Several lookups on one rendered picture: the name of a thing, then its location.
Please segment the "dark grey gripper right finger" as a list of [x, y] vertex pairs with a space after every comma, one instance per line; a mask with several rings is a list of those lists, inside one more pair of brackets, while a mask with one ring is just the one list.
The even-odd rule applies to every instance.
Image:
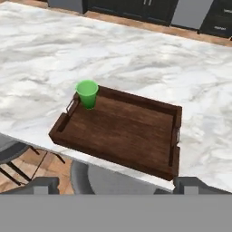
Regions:
[[178, 177], [173, 179], [175, 188], [167, 191], [161, 188], [155, 190], [155, 194], [176, 194], [176, 195], [209, 195], [209, 194], [228, 194], [220, 188], [214, 188], [197, 177]]

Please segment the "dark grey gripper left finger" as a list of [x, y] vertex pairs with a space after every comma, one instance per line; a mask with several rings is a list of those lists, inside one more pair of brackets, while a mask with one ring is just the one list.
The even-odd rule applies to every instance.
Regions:
[[5, 194], [15, 195], [59, 195], [58, 177], [37, 177], [23, 187], [5, 191]]

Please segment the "dark brown wooden tray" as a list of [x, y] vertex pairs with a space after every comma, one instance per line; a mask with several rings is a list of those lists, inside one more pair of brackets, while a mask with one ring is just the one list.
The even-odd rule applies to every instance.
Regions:
[[49, 132], [53, 143], [165, 180], [179, 174], [182, 108], [101, 86], [87, 110], [75, 94]]

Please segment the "green plastic cup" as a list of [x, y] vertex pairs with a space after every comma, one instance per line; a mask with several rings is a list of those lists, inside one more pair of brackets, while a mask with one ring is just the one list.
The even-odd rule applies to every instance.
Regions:
[[82, 105], [86, 109], [92, 109], [95, 106], [99, 86], [92, 80], [83, 80], [78, 82], [75, 88], [81, 99]]

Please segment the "grey stool with black legs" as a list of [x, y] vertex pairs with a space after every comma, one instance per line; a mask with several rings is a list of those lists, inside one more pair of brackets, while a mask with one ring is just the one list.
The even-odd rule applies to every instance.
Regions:
[[10, 179], [11, 181], [13, 181], [17, 186], [21, 186], [22, 182], [19, 182], [10, 174], [8, 174], [5, 170], [3, 170], [1, 168], [1, 165], [5, 164], [6, 166], [14, 170], [23, 179], [27, 180], [28, 182], [32, 181], [35, 173], [31, 178], [29, 178], [13, 163], [13, 160], [22, 156], [29, 149], [31, 149], [36, 155], [40, 154], [39, 148], [35, 148], [32, 145], [11, 139], [0, 133], [0, 173], [8, 179]]

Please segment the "grey round stool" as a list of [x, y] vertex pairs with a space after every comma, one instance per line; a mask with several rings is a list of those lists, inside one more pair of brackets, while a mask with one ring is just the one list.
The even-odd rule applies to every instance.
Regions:
[[171, 194], [154, 184], [118, 172], [72, 161], [71, 183], [75, 194], [94, 195], [154, 195]]

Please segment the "black drawer stack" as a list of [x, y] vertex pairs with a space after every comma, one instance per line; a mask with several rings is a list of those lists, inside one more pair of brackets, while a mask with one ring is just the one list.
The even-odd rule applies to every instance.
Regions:
[[232, 36], [232, 0], [214, 0], [198, 33], [230, 38]]

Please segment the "grey dishwasher front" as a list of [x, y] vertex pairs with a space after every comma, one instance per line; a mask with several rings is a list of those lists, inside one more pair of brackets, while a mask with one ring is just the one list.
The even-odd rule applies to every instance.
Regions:
[[179, 0], [171, 24], [198, 30], [213, 0]]

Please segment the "grey appliance panel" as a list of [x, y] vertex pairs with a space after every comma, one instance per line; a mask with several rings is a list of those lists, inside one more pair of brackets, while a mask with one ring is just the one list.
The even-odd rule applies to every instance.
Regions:
[[51, 8], [60, 8], [81, 14], [86, 12], [86, 8], [82, 0], [47, 0], [47, 3]]

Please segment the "black cupboard run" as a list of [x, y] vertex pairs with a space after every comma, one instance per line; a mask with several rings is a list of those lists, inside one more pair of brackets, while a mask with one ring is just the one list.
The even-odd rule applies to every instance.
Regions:
[[137, 21], [170, 26], [179, 0], [85, 0], [87, 9]]

